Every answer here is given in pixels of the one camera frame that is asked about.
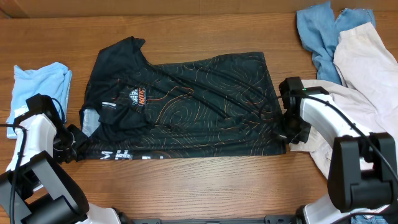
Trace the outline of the black orange patterned t-shirt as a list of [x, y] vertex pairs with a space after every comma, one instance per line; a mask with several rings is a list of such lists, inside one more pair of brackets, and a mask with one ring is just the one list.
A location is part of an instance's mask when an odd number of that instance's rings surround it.
[[284, 154], [282, 111], [262, 52], [151, 64], [144, 39], [99, 51], [80, 111], [84, 159]]

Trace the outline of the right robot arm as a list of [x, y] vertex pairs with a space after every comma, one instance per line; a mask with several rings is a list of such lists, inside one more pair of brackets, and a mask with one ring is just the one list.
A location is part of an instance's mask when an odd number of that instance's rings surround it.
[[304, 87], [300, 77], [279, 85], [286, 112], [280, 137], [307, 142], [316, 129], [332, 148], [328, 193], [297, 209], [291, 223], [349, 223], [357, 215], [397, 219], [396, 146], [388, 133], [374, 133], [355, 122], [320, 86]]

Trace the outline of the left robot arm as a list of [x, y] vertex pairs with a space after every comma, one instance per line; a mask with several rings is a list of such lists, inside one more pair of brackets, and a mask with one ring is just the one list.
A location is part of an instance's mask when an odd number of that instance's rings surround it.
[[14, 155], [1, 174], [1, 206], [11, 223], [130, 223], [125, 213], [89, 203], [60, 167], [76, 159], [85, 135], [66, 128], [47, 95], [26, 101], [28, 110], [10, 127], [17, 135]]

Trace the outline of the folded light blue t-shirt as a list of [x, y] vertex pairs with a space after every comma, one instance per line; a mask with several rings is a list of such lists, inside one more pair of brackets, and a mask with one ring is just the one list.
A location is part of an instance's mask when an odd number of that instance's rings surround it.
[[72, 71], [62, 63], [54, 62], [37, 70], [14, 67], [11, 112], [6, 120], [12, 124], [16, 117], [28, 111], [26, 100], [38, 93], [55, 100], [60, 119], [67, 120], [67, 107], [72, 80]]

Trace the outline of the beige pink garment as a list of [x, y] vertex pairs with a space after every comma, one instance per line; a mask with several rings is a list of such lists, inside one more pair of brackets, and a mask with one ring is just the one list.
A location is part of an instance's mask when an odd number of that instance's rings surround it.
[[[323, 80], [303, 80], [304, 87], [320, 86], [329, 100], [364, 132], [389, 133], [397, 137], [397, 61], [385, 48], [370, 23], [341, 31], [333, 65], [342, 84]], [[307, 151], [325, 177], [331, 163], [335, 135], [347, 123], [322, 102], [306, 98], [301, 112], [312, 122], [306, 143], [293, 144], [294, 151]]]

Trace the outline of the blue denim garment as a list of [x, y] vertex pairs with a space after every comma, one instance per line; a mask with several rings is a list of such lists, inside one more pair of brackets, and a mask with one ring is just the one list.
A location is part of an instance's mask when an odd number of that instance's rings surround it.
[[373, 10], [345, 8], [335, 17], [331, 2], [310, 6], [296, 12], [297, 30], [305, 50], [312, 53], [317, 79], [342, 85], [333, 63], [341, 31], [370, 22], [376, 24]]

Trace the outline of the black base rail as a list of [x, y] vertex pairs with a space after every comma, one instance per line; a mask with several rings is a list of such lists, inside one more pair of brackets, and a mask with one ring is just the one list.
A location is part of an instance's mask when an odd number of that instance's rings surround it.
[[187, 219], [161, 220], [137, 219], [133, 224], [302, 224], [296, 215], [266, 215], [264, 218]]

